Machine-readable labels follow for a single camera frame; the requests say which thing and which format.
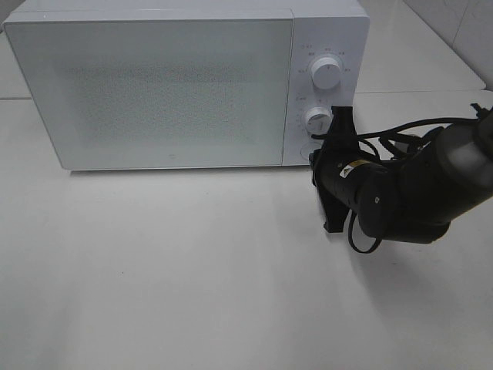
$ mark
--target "white tile wall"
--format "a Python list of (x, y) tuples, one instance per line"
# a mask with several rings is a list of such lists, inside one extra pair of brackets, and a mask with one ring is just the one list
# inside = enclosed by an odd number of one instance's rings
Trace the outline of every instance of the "white tile wall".
[(470, 0), (454, 50), (493, 89), (493, 0)]
[(468, 0), (405, 1), (449, 46), (452, 46)]
[(405, 0), (493, 89), (493, 0)]

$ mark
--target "white microwave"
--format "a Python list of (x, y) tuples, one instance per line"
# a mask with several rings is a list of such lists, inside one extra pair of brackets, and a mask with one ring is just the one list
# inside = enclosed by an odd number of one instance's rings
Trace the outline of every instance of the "white microwave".
[(356, 0), (27, 0), (3, 23), (68, 170), (306, 165), (368, 26)]

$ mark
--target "microwave door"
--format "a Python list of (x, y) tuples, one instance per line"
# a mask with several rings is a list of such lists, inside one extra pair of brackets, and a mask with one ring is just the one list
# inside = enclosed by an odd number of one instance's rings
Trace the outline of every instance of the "microwave door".
[(282, 164), (289, 11), (71, 13), (6, 26), (64, 168)]

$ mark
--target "microwave knob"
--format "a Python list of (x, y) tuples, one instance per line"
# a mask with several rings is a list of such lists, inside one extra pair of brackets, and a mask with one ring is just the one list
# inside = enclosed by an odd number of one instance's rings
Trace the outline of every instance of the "microwave knob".
[(342, 62), (335, 55), (316, 59), (310, 67), (311, 79), (322, 90), (334, 88), (340, 82)]
[(332, 122), (332, 114), (329, 109), (317, 106), (308, 110), (304, 115), (307, 131), (314, 135), (326, 133)]

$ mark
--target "white table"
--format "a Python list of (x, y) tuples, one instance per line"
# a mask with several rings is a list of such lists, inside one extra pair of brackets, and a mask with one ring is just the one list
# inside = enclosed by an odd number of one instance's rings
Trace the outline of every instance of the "white table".
[[(361, 0), (371, 19), (359, 93), (482, 90), (485, 83), (402, 0)], [(29, 97), (0, 34), (0, 99)]]
[[(355, 116), (473, 102), (493, 93), (360, 94)], [(307, 168), (69, 173), (32, 101), (0, 117), (0, 368), (491, 369), (491, 201), (360, 256)]]

